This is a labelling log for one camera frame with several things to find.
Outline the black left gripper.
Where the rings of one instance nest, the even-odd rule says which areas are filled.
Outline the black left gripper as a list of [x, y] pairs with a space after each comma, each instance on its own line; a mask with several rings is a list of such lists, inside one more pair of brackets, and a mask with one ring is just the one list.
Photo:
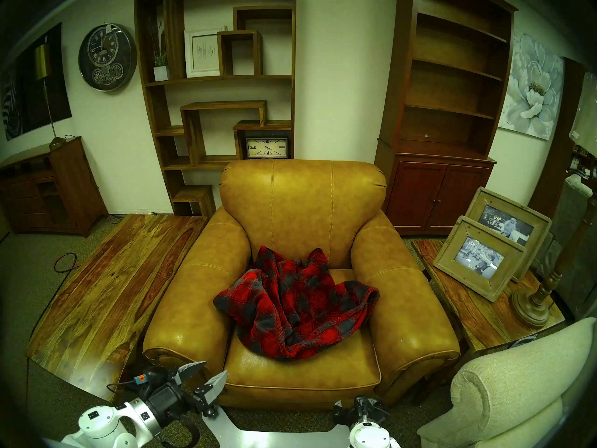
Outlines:
[[[180, 366], [175, 372], [175, 382], [182, 383], [194, 377], [206, 361], [197, 361]], [[148, 397], [148, 408], [158, 424], [169, 424], [188, 412], [202, 413], [213, 406], [225, 388], [228, 371], [213, 376], [193, 394], [184, 392], [180, 386], [167, 382]]]

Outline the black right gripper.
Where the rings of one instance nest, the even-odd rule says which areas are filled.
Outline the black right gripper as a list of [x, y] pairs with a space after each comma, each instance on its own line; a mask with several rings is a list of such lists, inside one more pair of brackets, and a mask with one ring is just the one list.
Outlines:
[[353, 427], [360, 422], [375, 422], [381, 425], [389, 416], [380, 398], [358, 395], [351, 406], [343, 404], [342, 400], [336, 401], [333, 424]]

